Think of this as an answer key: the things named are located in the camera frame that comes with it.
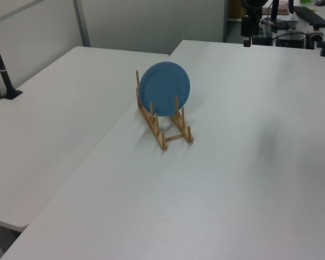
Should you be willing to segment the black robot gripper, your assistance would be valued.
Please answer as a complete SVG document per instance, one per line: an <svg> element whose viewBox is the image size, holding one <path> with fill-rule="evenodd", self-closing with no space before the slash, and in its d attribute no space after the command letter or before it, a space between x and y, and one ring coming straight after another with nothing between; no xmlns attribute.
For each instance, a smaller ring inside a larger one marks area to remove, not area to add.
<svg viewBox="0 0 325 260"><path fill-rule="evenodd" d="M241 35L243 46L251 47L251 35L258 34L258 26L261 20L261 8L247 8L241 21Z"/></svg>

